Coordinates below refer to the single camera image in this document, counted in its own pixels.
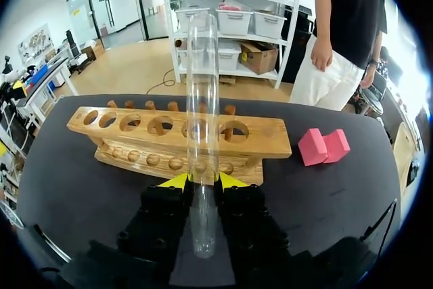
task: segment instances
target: chair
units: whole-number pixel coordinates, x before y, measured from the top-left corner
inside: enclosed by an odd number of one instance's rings
[[[386,79],[378,73],[374,74],[373,84],[368,89],[360,89],[359,93],[367,105],[362,109],[361,115],[365,115],[368,109],[372,109],[376,114],[382,115],[384,108],[380,103],[386,91]]]

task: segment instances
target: person's hand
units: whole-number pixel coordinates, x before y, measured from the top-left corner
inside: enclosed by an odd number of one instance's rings
[[[311,61],[321,71],[332,63],[331,40],[317,37],[311,52]]]
[[[367,68],[367,72],[365,73],[364,79],[359,83],[361,88],[369,88],[373,84],[374,74],[376,72],[376,66],[370,64]]]

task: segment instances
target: glass test tube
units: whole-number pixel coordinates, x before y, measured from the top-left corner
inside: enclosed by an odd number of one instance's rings
[[[187,159],[193,182],[191,230],[196,256],[214,254],[218,212],[213,184],[219,178],[219,67],[217,19],[194,15],[187,40]]]

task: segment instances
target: black tabletop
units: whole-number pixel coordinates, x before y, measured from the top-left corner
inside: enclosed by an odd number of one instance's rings
[[[34,84],[32,86],[32,88],[30,88],[30,91],[27,93],[27,97],[22,98],[18,101],[17,106],[25,106],[27,104],[27,101],[32,98],[33,94],[35,93],[35,91],[41,86],[41,84],[51,76],[51,74],[54,72],[54,70],[56,70],[57,68],[59,68],[67,59],[61,59],[59,61],[57,61],[53,66],[48,68],[48,71],[42,76],[41,79],[38,80],[38,82],[36,84]]]
[[[20,183],[18,214],[24,224],[37,223],[72,258],[86,252],[94,239],[116,247],[123,230],[140,205],[140,193],[163,179],[106,165],[94,159],[95,145],[66,127],[79,106],[119,107],[133,100],[144,107],[149,99],[164,110],[185,97],[162,95],[89,95],[61,99],[44,122],[30,149]],[[238,115],[282,118],[293,154],[288,159],[264,160],[266,205],[290,239],[291,254],[309,250],[316,255],[345,236],[360,237],[395,199],[398,205],[389,242],[400,223],[400,189],[392,148],[381,124],[369,117],[275,102],[221,99],[236,106]],[[296,144],[310,128],[326,135],[343,129],[351,151],[340,162],[305,167]],[[378,251],[389,216],[372,236]],[[227,243],[219,231],[216,254],[208,260],[192,252],[185,231],[171,283],[181,286],[220,286],[234,283]]]

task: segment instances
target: black cable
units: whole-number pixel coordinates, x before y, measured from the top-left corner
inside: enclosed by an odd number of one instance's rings
[[[174,69],[173,68],[171,68],[169,71],[167,71],[165,74],[164,74],[164,76],[162,77],[162,83],[159,83],[159,84],[157,84],[157,85],[155,85],[155,86],[152,86],[152,87],[150,87],[147,91],[146,91],[146,95],[149,95],[149,93],[150,93],[150,91],[152,91],[153,89],[155,89],[155,88],[157,88],[157,87],[159,87],[159,86],[162,86],[162,85],[164,85],[165,87],[172,87],[172,86],[174,86],[175,84],[176,84],[176,81],[175,80],[173,80],[173,79],[169,79],[169,80],[165,80],[165,78],[167,77],[167,75],[170,73],[170,72],[172,72]]]
[[[378,259],[379,259],[380,253],[382,252],[382,249],[384,247],[386,236],[388,235],[388,232],[390,231],[392,220],[394,219],[396,207],[397,207],[397,199],[394,199],[394,201],[392,201],[392,203],[386,209],[385,213],[382,216],[380,216],[379,220],[376,221],[376,223],[373,225],[373,227],[369,226],[367,228],[367,230],[365,231],[364,235],[362,235],[359,238],[360,241],[364,242],[376,230],[376,228],[379,227],[380,223],[384,220],[385,216],[391,211],[391,208],[392,208],[390,222],[388,223],[384,237],[382,238],[382,243],[380,244]]]
[[[379,253],[378,253],[378,259],[380,257],[380,253],[382,252],[382,248],[384,247],[386,236],[388,235],[388,232],[390,231],[390,228],[391,228],[391,223],[392,223],[392,220],[394,218],[395,209],[397,207],[397,199],[395,199],[394,202],[391,205],[393,205],[392,213],[391,213],[391,218],[390,218],[390,222],[388,223],[388,226],[386,228],[384,238],[382,239],[382,243],[380,244]]]

